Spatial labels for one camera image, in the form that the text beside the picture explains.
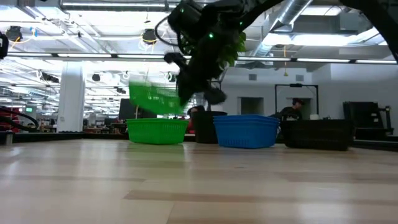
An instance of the black crate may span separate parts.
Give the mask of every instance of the black crate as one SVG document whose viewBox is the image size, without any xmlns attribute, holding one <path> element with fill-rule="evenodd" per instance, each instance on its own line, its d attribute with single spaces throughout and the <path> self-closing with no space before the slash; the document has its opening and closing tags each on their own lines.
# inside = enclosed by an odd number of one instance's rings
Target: black crate
<svg viewBox="0 0 398 224">
<path fill-rule="evenodd" d="M 353 124 L 344 119 L 283 121 L 280 127 L 285 145 L 293 148 L 346 151 L 354 139 Z"/>
</svg>

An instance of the ceiling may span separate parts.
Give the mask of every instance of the ceiling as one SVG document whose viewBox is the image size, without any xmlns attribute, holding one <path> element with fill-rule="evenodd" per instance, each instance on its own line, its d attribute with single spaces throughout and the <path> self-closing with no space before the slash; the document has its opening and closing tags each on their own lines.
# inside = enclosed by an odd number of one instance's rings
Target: ceiling
<svg viewBox="0 0 398 224">
<path fill-rule="evenodd" d="M 36 0 L 35 7 L 18 6 L 16 2 L 6 0 L 6 4 L 0 6 L 0 31 L 6 32 L 10 26 L 21 27 L 22 39 L 16 44 L 11 43 L 10 52 L 158 55 L 178 51 L 161 42 L 147 45 L 141 37 L 146 29 L 153 29 L 168 15 L 168 12 L 158 9 L 159 3 L 164 1 L 144 1 L 143 9 L 143 1 L 138 3 L 136 0 L 63 0 L 61 5 L 54 5 L 56 1 L 46 3 Z M 179 1 L 169 1 L 170 7 L 176 2 Z M 294 22 L 290 32 L 275 31 L 266 35 L 264 27 L 280 7 L 283 6 L 276 6 L 263 13 L 245 30 L 245 56 L 253 56 L 261 44 L 270 45 L 268 55 L 275 57 L 382 59 L 390 54 L 378 31 L 372 29 L 358 12 L 342 6 L 338 1 L 314 0 Z M 341 31 L 344 29 L 342 14 L 359 18 L 356 30 Z M 340 22 L 339 28 L 331 25 L 335 21 Z M 159 31 L 164 39 L 177 41 L 167 23 L 163 23 Z M 178 73 L 176 65 L 165 62 L 91 60 L 84 63 L 88 87 L 86 114 L 95 111 L 116 115 L 118 99 L 128 97 L 128 88 L 123 88 L 126 93 L 121 94 L 114 86 L 127 87 L 129 79 L 143 80 L 147 77 L 152 83 L 172 88 L 175 84 L 169 82 L 167 74 Z M 275 69 L 284 66 L 283 62 L 266 65 Z M 307 68 L 309 72 L 317 67 L 313 63 L 288 63 L 287 66 Z M 0 104 L 36 105 L 41 107 L 39 113 L 56 112 L 58 84 L 41 80 L 38 71 L 61 80 L 62 67 L 61 60 L 51 58 L 14 57 L 0 61 Z M 100 82 L 91 79 L 94 73 L 101 75 Z M 32 86 L 10 87 L 12 84 Z"/>
</svg>

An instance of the person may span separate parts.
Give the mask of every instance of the person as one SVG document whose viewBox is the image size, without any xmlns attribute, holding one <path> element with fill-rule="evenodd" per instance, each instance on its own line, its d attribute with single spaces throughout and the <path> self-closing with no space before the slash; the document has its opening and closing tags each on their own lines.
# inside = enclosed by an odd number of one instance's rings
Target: person
<svg viewBox="0 0 398 224">
<path fill-rule="evenodd" d="M 195 134 L 195 129 L 193 128 L 193 123 L 192 123 L 192 114 L 197 111 L 206 111 L 206 110 L 203 105 L 199 105 L 199 106 L 194 106 L 194 107 L 190 108 L 187 112 L 187 114 L 189 116 L 187 133 L 189 133 L 189 134 Z"/>
<path fill-rule="evenodd" d="M 282 116 L 292 116 L 293 115 L 293 116 L 296 116 L 296 118 L 298 120 L 303 119 L 303 115 L 300 112 L 300 109 L 305 103 L 298 98 L 293 98 L 292 104 L 293 104 L 293 106 L 287 106 L 282 111 L 280 111 L 280 114 Z"/>
</svg>

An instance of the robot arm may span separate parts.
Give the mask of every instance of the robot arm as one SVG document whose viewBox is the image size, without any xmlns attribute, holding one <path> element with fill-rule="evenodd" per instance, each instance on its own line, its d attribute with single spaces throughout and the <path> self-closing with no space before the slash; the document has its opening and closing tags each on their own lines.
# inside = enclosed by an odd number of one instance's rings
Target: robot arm
<svg viewBox="0 0 398 224">
<path fill-rule="evenodd" d="M 186 62 L 179 53 L 167 53 L 168 63 L 180 67 L 177 77 L 178 95 L 184 105 L 197 92 L 204 92 L 210 104 L 224 102 L 225 94 L 210 84 L 223 71 L 219 56 L 223 49 L 235 43 L 239 34 L 264 11 L 283 0 L 220 0 L 201 7 L 193 0 L 182 1 L 169 15 L 170 27 L 177 33 L 178 47 L 192 58 Z M 398 25 L 377 0 L 340 0 L 348 7 L 363 11 L 384 37 L 398 62 Z"/>
</svg>

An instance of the ceiling duct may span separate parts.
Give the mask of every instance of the ceiling duct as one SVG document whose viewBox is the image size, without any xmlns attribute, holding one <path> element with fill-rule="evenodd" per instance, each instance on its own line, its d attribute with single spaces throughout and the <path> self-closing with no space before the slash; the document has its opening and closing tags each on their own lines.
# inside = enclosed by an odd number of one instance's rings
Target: ceiling duct
<svg viewBox="0 0 398 224">
<path fill-rule="evenodd" d="M 262 37 L 265 39 L 269 32 L 276 29 L 282 29 L 283 27 L 291 29 L 293 28 L 294 21 L 303 13 L 304 9 L 311 4 L 312 0 L 286 0 L 282 7 L 276 12 L 277 16 L 271 18 L 269 15 L 263 25 Z M 263 41 L 258 45 L 256 50 L 253 50 L 251 56 L 253 57 L 266 57 L 272 49 L 272 45 L 265 45 Z M 237 67 L 244 68 L 256 68 L 263 67 L 262 62 L 248 63 L 244 65 L 238 65 Z"/>
<path fill-rule="evenodd" d="M 132 12 L 164 12 L 171 11 L 175 3 L 164 1 L 100 1 L 100 0 L 61 0 L 60 7 L 66 11 L 132 11 Z"/>
</svg>

